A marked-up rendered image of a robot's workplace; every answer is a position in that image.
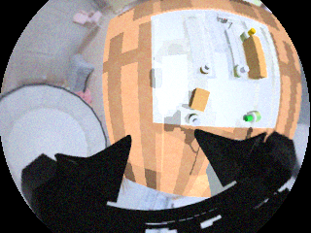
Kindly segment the olive green jar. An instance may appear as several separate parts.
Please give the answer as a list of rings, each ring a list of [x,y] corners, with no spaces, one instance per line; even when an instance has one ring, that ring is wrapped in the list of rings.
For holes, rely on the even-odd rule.
[[[248,116],[245,116],[244,119],[246,123],[257,123],[257,121],[263,120],[263,113],[261,112],[248,112]]]

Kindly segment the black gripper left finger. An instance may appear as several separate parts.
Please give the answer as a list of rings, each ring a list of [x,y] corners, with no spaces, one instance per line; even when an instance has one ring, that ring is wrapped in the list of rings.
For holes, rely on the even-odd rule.
[[[125,164],[128,162],[129,151],[132,147],[131,136],[125,135],[111,147],[107,147],[95,155],[73,156],[55,153],[55,159],[63,170],[73,172],[89,181],[94,189],[109,198],[109,202],[118,203],[121,180],[124,176]]]

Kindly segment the white jar with gold label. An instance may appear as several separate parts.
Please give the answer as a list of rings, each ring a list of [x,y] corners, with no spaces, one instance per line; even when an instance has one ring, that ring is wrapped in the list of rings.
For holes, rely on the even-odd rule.
[[[209,62],[205,62],[201,67],[199,67],[199,73],[201,74],[209,74],[211,70],[213,69],[211,69],[211,63]]]

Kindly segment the white jar with green label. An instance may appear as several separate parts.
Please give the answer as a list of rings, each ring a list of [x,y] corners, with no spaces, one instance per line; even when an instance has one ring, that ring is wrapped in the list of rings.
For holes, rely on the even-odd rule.
[[[198,125],[201,124],[201,117],[197,114],[190,114],[190,116],[188,116],[188,120],[193,127],[198,127]]]
[[[233,69],[234,77],[236,78],[244,78],[246,77],[246,73],[248,73],[249,69],[248,66],[237,66],[236,69]]]

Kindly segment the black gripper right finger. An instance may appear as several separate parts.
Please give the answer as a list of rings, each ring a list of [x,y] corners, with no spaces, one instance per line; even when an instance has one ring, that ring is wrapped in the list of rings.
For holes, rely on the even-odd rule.
[[[234,182],[234,175],[244,166],[253,148],[263,143],[265,136],[267,132],[263,131],[256,137],[252,136],[248,140],[238,141],[205,132],[202,129],[194,129],[195,140],[202,148],[203,154],[209,159],[222,187]]]

